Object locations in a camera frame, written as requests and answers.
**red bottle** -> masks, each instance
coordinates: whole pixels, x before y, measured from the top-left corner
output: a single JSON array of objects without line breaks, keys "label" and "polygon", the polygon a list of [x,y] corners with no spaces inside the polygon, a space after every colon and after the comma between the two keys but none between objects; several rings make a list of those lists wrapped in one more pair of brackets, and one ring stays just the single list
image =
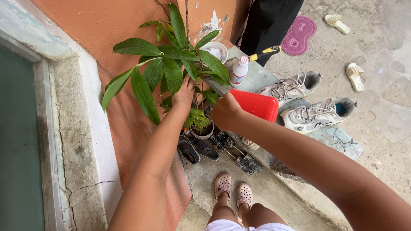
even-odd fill
[{"label": "red bottle", "polygon": [[241,108],[262,119],[275,122],[278,114],[278,100],[274,97],[231,89]]}]

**cream slide sandal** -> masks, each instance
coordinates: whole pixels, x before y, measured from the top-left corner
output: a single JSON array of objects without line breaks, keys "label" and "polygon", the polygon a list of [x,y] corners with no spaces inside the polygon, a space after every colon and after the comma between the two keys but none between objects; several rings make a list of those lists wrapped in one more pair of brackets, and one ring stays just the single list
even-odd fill
[{"label": "cream slide sandal", "polygon": [[350,33],[351,29],[348,26],[346,26],[344,23],[342,23],[341,19],[342,19],[342,15],[338,15],[338,14],[334,14],[334,15],[327,14],[324,17],[324,21],[328,25],[337,28],[339,31],[341,31],[341,33],[346,35]]},{"label": "cream slide sandal", "polygon": [[242,225],[242,219],[238,216],[238,211],[240,209],[240,204],[247,203],[251,209],[251,204],[253,203],[253,191],[250,186],[246,183],[240,183],[237,186],[237,208],[236,217],[238,222]]},{"label": "cream slide sandal", "polygon": [[351,84],[355,91],[363,91],[364,85],[361,81],[360,75],[364,74],[364,71],[355,63],[350,63],[345,68],[348,78],[351,80]]},{"label": "cream slide sandal", "polygon": [[228,192],[230,200],[230,186],[231,186],[231,176],[228,173],[221,173],[215,179],[214,182],[214,205],[217,203],[218,197],[222,192]]}]

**pink paw print mat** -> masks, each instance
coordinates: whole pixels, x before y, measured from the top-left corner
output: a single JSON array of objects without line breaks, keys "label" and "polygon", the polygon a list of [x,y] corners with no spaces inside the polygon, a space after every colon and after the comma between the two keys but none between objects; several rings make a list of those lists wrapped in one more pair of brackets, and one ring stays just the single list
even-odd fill
[{"label": "pink paw print mat", "polygon": [[297,16],[281,43],[290,55],[302,55],[308,50],[308,39],[317,31],[315,22],[307,16]]}]

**white sneaker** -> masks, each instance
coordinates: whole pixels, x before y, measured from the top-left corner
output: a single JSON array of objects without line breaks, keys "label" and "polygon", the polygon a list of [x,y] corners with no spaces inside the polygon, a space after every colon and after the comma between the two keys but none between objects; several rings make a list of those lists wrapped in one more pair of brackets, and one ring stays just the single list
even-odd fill
[{"label": "white sneaker", "polygon": [[320,127],[340,123],[350,117],[356,105],[350,98],[332,98],[309,106],[281,112],[285,127],[307,134]]},{"label": "white sneaker", "polygon": [[293,99],[305,98],[320,85],[323,75],[318,72],[301,72],[289,79],[280,79],[273,85],[258,90],[257,94],[277,98],[279,108]]}]

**white bottle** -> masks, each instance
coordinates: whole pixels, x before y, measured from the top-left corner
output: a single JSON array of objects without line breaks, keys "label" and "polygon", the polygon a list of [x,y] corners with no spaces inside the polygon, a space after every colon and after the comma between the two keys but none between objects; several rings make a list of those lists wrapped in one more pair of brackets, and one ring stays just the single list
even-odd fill
[{"label": "white bottle", "polygon": [[238,87],[242,84],[245,75],[248,72],[248,57],[242,56],[237,64],[233,67],[233,72],[230,75],[230,84],[233,87]]}]

